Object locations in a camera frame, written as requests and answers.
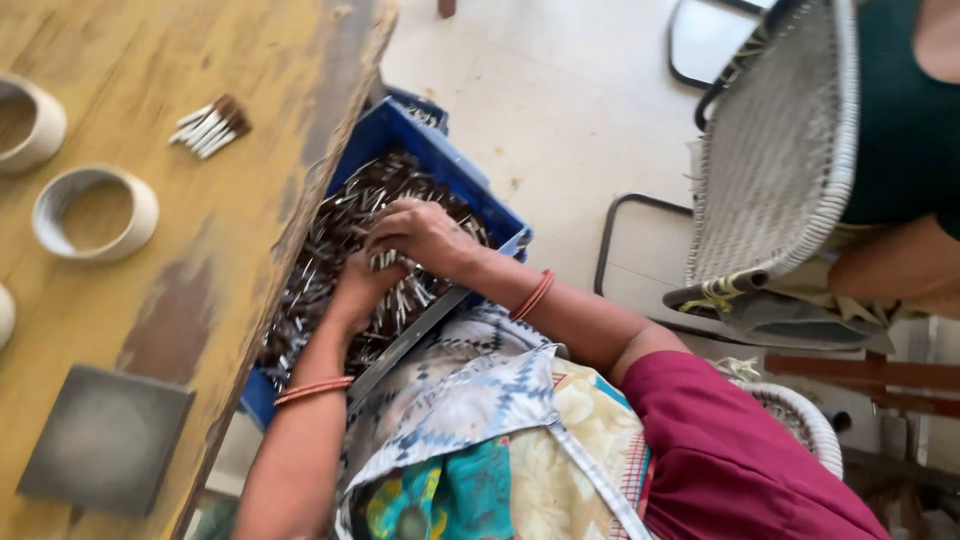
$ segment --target blue crate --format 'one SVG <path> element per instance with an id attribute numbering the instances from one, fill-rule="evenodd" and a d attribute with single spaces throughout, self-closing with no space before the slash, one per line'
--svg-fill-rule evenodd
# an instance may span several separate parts
<path id="1" fill-rule="evenodd" d="M 387 93 L 390 94 L 390 97 L 394 98 L 394 101 L 401 105 L 412 105 L 417 109 L 427 112 L 437 119 L 437 127 L 435 129 L 440 130 L 444 135 L 449 134 L 450 128 L 447 123 L 449 122 L 450 115 L 436 103 L 425 97 L 420 97 L 415 93 L 397 88 L 396 86 L 387 86 Z"/>
<path id="2" fill-rule="evenodd" d="M 450 191 L 467 201 L 487 226 L 488 236 L 499 244 L 502 254 L 526 259 L 524 248 L 533 239 L 533 231 L 490 191 L 490 181 L 453 147 L 438 130 L 418 125 L 403 107 L 387 98 L 364 114 L 347 143 L 327 195 L 339 189 L 362 165 L 391 148 L 402 146 L 420 160 L 420 166 L 434 180 L 447 184 Z M 406 332 L 394 341 L 377 362 L 359 377 L 347 393 L 348 414 L 360 400 L 392 369 L 417 342 L 470 294 L 460 287 L 450 290 L 434 303 Z M 255 424 L 266 428 L 274 417 L 274 389 L 266 377 L 254 369 L 247 379 L 241 406 Z"/>

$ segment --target yellow table surface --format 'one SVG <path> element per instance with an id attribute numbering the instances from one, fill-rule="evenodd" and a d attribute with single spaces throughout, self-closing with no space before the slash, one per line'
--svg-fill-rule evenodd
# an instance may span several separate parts
<path id="1" fill-rule="evenodd" d="M 0 180 L 0 538 L 179 538 L 293 258 L 396 22 L 393 0 L 0 0 L 0 71 L 57 97 L 68 128 L 39 169 Z M 253 130 L 201 161 L 167 138 L 224 92 Z M 119 166 L 156 192 L 147 245 L 114 263 L 34 239 L 59 172 Z M 146 519 L 14 493 L 70 366 L 178 382 L 196 399 Z"/>

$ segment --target bangle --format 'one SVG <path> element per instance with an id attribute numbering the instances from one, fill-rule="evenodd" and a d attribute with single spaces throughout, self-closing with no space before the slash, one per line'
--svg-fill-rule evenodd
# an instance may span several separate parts
<path id="1" fill-rule="evenodd" d="M 289 390 L 284 390 L 276 396 L 274 406 L 280 406 L 287 402 L 292 402 L 298 398 L 305 398 L 314 394 L 321 394 L 330 390 L 340 390 L 341 388 L 350 388 L 353 384 L 353 377 L 340 377 L 339 379 L 324 380 L 306 386 L 295 386 Z"/>
<path id="2" fill-rule="evenodd" d="M 540 280 L 540 284 L 537 285 L 537 289 L 534 290 L 534 293 L 530 295 L 530 298 L 523 303 L 520 307 L 516 309 L 513 313 L 510 314 L 510 320 L 515 321 L 517 319 L 522 319 L 526 317 L 528 313 L 537 305 L 537 302 L 546 295 L 546 291 L 550 290 L 550 285 L 553 284 L 555 276 L 553 270 L 544 270 L 543 279 Z"/>

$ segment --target magenta sleeve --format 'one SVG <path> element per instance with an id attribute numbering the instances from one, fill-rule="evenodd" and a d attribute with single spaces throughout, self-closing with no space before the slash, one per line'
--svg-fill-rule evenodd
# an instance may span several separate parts
<path id="1" fill-rule="evenodd" d="M 644 356 L 621 389 L 657 457 L 644 521 L 664 540 L 889 538 L 842 481 L 697 356 Z"/>

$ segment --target pile of metal pins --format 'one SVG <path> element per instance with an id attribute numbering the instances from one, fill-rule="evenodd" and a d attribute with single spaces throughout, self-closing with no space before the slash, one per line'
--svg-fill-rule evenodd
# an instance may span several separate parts
<path id="1" fill-rule="evenodd" d="M 417 158 L 408 152 L 392 150 L 360 167 L 321 203 L 263 338 L 257 365 L 277 391 L 289 383 L 290 371 L 317 328 L 347 257 L 363 247 L 376 214 L 404 197 L 440 204 L 478 242 L 497 247 L 467 203 L 420 171 Z M 347 375 L 359 377 L 450 287 L 396 251 L 373 256 L 370 265 L 379 269 L 394 262 L 407 264 L 411 273 L 377 305 L 370 327 L 350 343 Z"/>
<path id="2" fill-rule="evenodd" d="M 429 128 L 436 128 L 440 125 L 440 119 L 430 114 L 426 110 L 423 110 L 416 105 L 406 106 L 407 112 L 410 113 L 421 125 L 427 126 Z"/>

